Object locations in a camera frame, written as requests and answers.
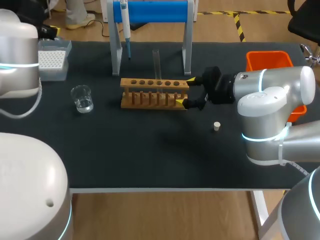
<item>wooden floor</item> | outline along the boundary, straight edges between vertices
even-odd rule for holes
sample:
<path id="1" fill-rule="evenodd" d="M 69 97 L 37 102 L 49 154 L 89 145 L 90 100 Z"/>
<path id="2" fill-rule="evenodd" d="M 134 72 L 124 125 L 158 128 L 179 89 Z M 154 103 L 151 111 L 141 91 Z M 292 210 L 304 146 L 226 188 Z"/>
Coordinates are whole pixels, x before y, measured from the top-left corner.
<path id="1" fill-rule="evenodd" d="M 298 8 L 304 0 L 296 0 Z M 65 9 L 60 1 L 58 9 Z M 101 12 L 99 0 L 86 4 Z M 287 11 L 279 0 L 199 0 L 198 11 Z M 240 23 L 247 42 L 296 42 L 316 45 L 287 30 L 289 14 L 242 14 Z M 109 41 L 102 26 L 66 30 L 65 12 L 53 12 L 47 24 L 61 27 L 61 36 L 75 41 Z M 134 42 L 181 42 L 184 25 L 154 23 L 131 32 Z M 108 35 L 108 25 L 104 24 Z M 199 15 L 193 30 L 194 42 L 239 42 L 233 17 Z M 315 70 L 320 80 L 320 67 Z M 282 191 L 264 191 L 271 212 Z M 157 192 L 80 194 L 74 207 L 75 240 L 256 240 L 257 227 L 248 192 Z"/>

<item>pants leg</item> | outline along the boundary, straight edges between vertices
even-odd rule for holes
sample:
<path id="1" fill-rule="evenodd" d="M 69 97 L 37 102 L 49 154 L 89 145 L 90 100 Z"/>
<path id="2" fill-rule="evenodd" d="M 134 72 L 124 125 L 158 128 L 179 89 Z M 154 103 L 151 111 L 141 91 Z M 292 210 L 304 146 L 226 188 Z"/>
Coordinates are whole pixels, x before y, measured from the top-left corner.
<path id="1" fill-rule="evenodd" d="M 66 24 L 81 24 L 87 17 L 83 0 L 66 0 Z"/>

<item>black chair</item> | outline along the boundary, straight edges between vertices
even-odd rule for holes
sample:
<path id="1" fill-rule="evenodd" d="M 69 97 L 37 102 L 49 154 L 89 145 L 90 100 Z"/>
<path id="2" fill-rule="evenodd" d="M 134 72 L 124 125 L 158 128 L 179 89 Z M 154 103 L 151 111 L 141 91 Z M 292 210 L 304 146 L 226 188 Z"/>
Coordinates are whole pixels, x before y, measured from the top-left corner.
<path id="1" fill-rule="evenodd" d="M 300 44 L 302 51 L 307 51 L 309 56 L 305 59 L 310 61 L 310 67 L 313 68 L 320 63 L 320 0 L 306 0 L 297 11 L 295 0 L 288 0 L 287 3 L 292 15 L 288 30 L 318 44 L 314 54 L 308 45 Z"/>

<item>wooden test tube rack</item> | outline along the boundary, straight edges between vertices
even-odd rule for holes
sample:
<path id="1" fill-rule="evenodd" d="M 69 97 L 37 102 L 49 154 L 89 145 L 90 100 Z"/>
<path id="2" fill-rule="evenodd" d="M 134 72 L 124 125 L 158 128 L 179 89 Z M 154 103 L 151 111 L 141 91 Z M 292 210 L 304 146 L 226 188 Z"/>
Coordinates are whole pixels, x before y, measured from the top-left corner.
<path id="1" fill-rule="evenodd" d="M 155 110 L 186 110 L 176 99 L 186 99 L 189 86 L 185 80 L 156 80 L 142 78 L 121 78 L 120 86 L 124 88 L 121 108 L 124 109 L 155 109 Z"/>

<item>black table mat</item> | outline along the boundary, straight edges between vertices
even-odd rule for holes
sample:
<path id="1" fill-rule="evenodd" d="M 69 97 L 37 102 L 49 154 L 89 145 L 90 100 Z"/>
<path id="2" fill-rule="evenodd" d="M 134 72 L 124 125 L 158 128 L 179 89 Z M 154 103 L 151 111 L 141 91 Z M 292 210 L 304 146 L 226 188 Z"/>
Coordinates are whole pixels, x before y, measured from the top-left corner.
<path id="1" fill-rule="evenodd" d="M 112 77 L 110 45 L 73 42 L 64 82 L 44 82 L 35 112 L 21 120 L 0 116 L 0 132 L 22 134 L 50 145 L 61 157 L 71 188 L 287 189 L 303 175 L 292 166 L 258 166 L 247 160 L 236 105 L 207 103 L 203 111 L 121 109 L 120 78 L 154 78 L 152 50 L 159 49 L 163 79 L 183 75 L 181 43 L 132 43 L 123 49 L 119 77 Z M 295 66 L 305 65 L 293 43 L 194 43 L 192 76 L 205 67 L 223 73 L 246 69 L 248 51 L 283 50 Z M 94 109 L 79 114 L 70 97 L 76 85 L 91 88 Z M 201 87 L 189 91 L 195 98 Z M 0 100 L 0 107 L 23 113 L 35 98 Z M 320 95 L 298 123 L 320 119 Z M 213 122 L 221 123 L 211 132 Z M 318 163 L 301 163 L 312 171 Z"/>

